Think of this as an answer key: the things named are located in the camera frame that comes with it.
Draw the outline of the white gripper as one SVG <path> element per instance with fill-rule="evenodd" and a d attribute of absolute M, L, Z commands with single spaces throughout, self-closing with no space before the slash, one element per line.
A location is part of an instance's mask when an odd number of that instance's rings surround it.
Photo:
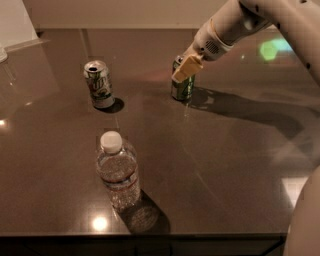
<path fill-rule="evenodd" d="M 203 68 L 202 60 L 216 61 L 229 52 L 234 44 L 230 41 L 230 22 L 208 20 L 198 30 L 193 42 L 183 53 L 182 63 L 172 74 L 172 80 L 182 83 Z"/>

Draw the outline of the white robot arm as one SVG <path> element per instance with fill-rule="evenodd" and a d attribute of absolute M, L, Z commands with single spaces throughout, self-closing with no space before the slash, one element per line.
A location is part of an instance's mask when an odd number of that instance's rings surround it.
<path fill-rule="evenodd" d="M 196 33 L 172 74 L 181 83 L 234 44 L 271 25 L 320 83 L 320 7 L 312 0 L 228 0 Z M 305 182 L 291 217 L 283 256 L 320 256 L 320 167 Z"/>

